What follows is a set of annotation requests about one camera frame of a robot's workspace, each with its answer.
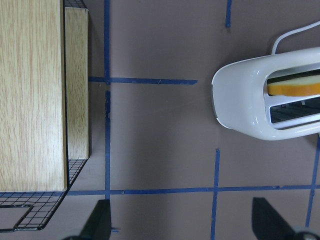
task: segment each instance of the toaster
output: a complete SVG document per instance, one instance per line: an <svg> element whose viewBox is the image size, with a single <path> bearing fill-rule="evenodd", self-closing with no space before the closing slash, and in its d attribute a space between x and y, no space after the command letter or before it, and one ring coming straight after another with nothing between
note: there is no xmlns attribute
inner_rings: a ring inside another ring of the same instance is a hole
<svg viewBox="0 0 320 240"><path fill-rule="evenodd" d="M320 74L320 47L246 59L220 68L212 79L212 106L224 127L262 140L320 132L320 94L268 94L281 77Z"/></svg>

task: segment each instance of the wooden board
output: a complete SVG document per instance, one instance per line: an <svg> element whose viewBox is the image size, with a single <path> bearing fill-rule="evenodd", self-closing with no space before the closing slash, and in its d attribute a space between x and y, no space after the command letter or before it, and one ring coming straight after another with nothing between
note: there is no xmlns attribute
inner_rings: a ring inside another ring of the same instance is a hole
<svg viewBox="0 0 320 240"><path fill-rule="evenodd" d="M63 191L63 1L0 3L0 191Z"/></svg>
<svg viewBox="0 0 320 240"><path fill-rule="evenodd" d="M89 157L88 19L86 8L65 8L69 159Z"/></svg>

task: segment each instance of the blue tape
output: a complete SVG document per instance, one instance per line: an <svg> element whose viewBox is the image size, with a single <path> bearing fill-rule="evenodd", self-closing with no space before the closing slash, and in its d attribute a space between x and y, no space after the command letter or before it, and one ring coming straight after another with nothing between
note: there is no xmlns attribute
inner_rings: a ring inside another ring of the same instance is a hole
<svg viewBox="0 0 320 240"><path fill-rule="evenodd" d="M227 0L226 14L225 14L225 27L226 28L231 27L231 5L232 5L232 0Z"/></svg>
<svg viewBox="0 0 320 240"><path fill-rule="evenodd" d="M110 83L194 85L198 80L111 77Z"/></svg>
<svg viewBox="0 0 320 240"><path fill-rule="evenodd" d="M213 200L212 200L212 213L211 213L211 233L210 239L215 240L216 236L216 214L217 214L217 200L219 188L219 170L220 170L220 149L215 150L214 161L214 179L213 179Z"/></svg>
<svg viewBox="0 0 320 240"><path fill-rule="evenodd" d="M105 92L105 199L110 199L111 93Z"/></svg>
<svg viewBox="0 0 320 240"><path fill-rule="evenodd" d="M215 163L214 163L214 184L215 188L219 186L219 168L220 168L220 149L215 150Z"/></svg>
<svg viewBox="0 0 320 240"><path fill-rule="evenodd" d="M99 76L90 76L88 78L89 82L94 82L94 83L108 83L108 79L105 77L99 77Z"/></svg>
<svg viewBox="0 0 320 240"><path fill-rule="evenodd" d="M212 201L212 213L211 213L211 234L210 240L215 240L216 237L216 216L217 216L217 202L218 201L218 193L213 193L213 201Z"/></svg>
<svg viewBox="0 0 320 240"><path fill-rule="evenodd" d="M313 166L313 173L312 173L311 190L309 195L309 203L308 203L308 209L307 209L306 219L305 219L305 226L307 228L309 227L309 224L310 224L312 205L313 205L314 196L315 196L315 189L317 187L316 180L317 180L317 172L318 172L318 165L319 165L319 155L320 155L320 138L318 137L317 143L316 143L315 157L314 157L314 166Z"/></svg>
<svg viewBox="0 0 320 240"><path fill-rule="evenodd" d="M285 191L310 190L311 185L288 186L225 186L225 187L190 187L168 189L118 189L110 190L111 195L147 195L147 194L179 194L179 193L214 193L214 192L247 192L247 191Z"/></svg>
<svg viewBox="0 0 320 240"><path fill-rule="evenodd" d="M111 195L149 195L149 194L179 194L213 192L212 187L169 188L169 189L127 189L110 190Z"/></svg>
<svg viewBox="0 0 320 240"><path fill-rule="evenodd" d="M105 190L79 190L69 191L68 196L89 196L89 195L105 195Z"/></svg>
<svg viewBox="0 0 320 240"><path fill-rule="evenodd" d="M104 0L104 77L110 78L110 0Z"/></svg>

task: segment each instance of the toaster slot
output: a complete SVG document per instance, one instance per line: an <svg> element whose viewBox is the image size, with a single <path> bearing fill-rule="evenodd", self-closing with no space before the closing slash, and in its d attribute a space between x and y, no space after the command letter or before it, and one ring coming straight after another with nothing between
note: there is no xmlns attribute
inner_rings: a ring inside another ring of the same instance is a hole
<svg viewBox="0 0 320 240"><path fill-rule="evenodd" d="M269 108L269 120L276 129L287 129L320 121L320 96Z"/></svg>
<svg viewBox="0 0 320 240"><path fill-rule="evenodd" d="M275 71L268 76L267 83L283 81L291 77L298 77L299 75L316 75L320 74L320 63L310 65L303 65L298 67L291 67Z"/></svg>

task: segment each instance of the power cord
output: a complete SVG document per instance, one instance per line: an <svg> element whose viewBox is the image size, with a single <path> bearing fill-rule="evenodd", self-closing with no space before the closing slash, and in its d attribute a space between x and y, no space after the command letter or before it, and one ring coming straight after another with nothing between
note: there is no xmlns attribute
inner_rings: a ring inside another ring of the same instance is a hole
<svg viewBox="0 0 320 240"><path fill-rule="evenodd" d="M280 42L282 39L284 39L284 38L286 38L286 37L288 37L288 36L290 36L290 35L292 35L292 34L297 34L297 33L303 32L303 31L305 31L305 30L312 29L312 28L314 28L314 27L316 27L316 26L318 26L318 25L320 25L320 21L317 21L317 22L312 23L312 24L310 24L310 25L308 25L308 26L300 27L300 28L298 28L298 29L295 29L295 30L292 30L292 31L288 31L288 32L285 33L285 34L282 34L282 35L281 35L280 37L278 37L278 39L274 42L273 48L272 48L272 51L271 51L271 55L275 55L275 54L276 54L276 50L277 50L278 44L279 44L279 42Z"/></svg>

